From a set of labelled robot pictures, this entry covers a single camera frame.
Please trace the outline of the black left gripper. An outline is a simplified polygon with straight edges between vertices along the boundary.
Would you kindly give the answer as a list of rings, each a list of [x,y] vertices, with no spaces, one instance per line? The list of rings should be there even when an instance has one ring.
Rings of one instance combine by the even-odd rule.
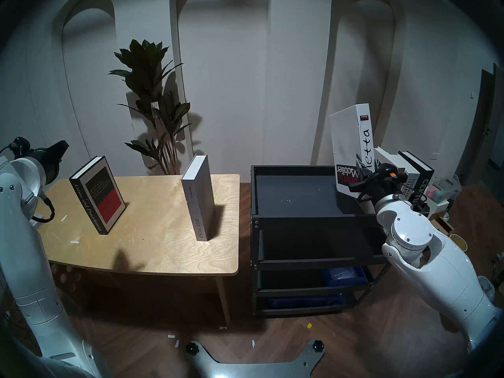
[[[45,172],[45,185],[52,183],[57,178],[59,164],[68,147],[66,140],[61,140],[48,148],[28,150],[27,157],[38,161]]]

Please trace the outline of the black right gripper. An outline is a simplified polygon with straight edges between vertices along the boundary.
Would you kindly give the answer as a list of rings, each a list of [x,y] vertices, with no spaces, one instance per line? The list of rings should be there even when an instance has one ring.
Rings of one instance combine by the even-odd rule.
[[[348,186],[351,193],[359,193],[358,202],[378,202],[388,195],[398,194],[408,178],[405,172],[399,173],[394,165],[380,165],[373,173],[362,162],[360,155],[356,155],[356,170],[358,176],[367,176]]]

